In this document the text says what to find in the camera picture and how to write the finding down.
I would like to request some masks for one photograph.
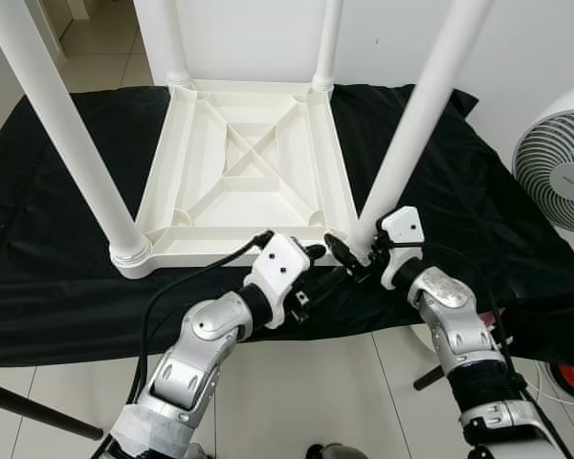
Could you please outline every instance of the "black fabric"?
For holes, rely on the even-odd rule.
[[[412,87],[337,86],[332,99],[358,209],[374,180]],[[130,212],[135,214],[166,108],[165,88],[73,95]],[[455,92],[402,197],[417,206],[429,242],[464,252],[487,274],[518,355],[574,363],[574,253],[464,121],[476,100]],[[489,300],[463,262],[426,258]],[[133,356],[151,296],[188,269],[122,278],[106,241],[29,103],[0,132],[0,366]],[[179,303],[241,286],[243,268],[205,274],[169,292],[151,326]],[[344,284],[299,326],[254,339],[323,339],[420,321],[402,294],[370,279]],[[179,331],[168,320],[151,343],[163,351]]]

